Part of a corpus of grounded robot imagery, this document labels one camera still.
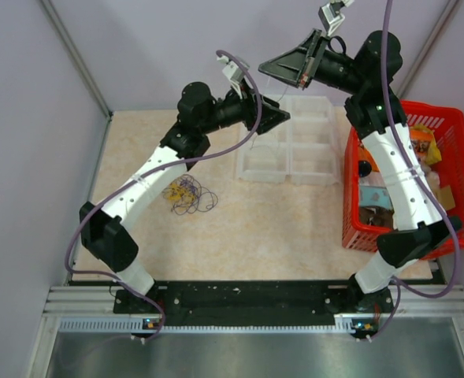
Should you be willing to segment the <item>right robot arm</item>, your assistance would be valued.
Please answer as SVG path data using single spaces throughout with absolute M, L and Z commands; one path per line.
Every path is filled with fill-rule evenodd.
M 358 312 L 372 308 L 392 279 L 462 227 L 436 200 L 418 164 L 406 114 L 390 88 L 402 65 L 400 41 L 389 31 L 371 32 L 349 57 L 314 29 L 297 47 L 258 67 L 291 87 L 304 89 L 317 81 L 347 93 L 347 119 L 382 175 L 394 228 L 377 237 L 377 252 L 347 281 L 347 305 Z

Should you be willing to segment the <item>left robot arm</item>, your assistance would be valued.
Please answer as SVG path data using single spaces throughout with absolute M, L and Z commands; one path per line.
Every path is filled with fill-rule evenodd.
M 129 233 L 138 217 L 208 151 L 210 133 L 242 123 L 248 131 L 262 135 L 291 117 L 278 102 L 255 94 L 245 81 L 223 98 L 212 96 L 203 82 L 190 83 L 182 90 L 177 111 L 175 124 L 124 184 L 124 190 L 116 191 L 102 208 L 87 202 L 80 209 L 82 246 L 105 264 L 117 281 L 133 290 L 131 303 L 144 313 L 156 307 L 158 293 Z

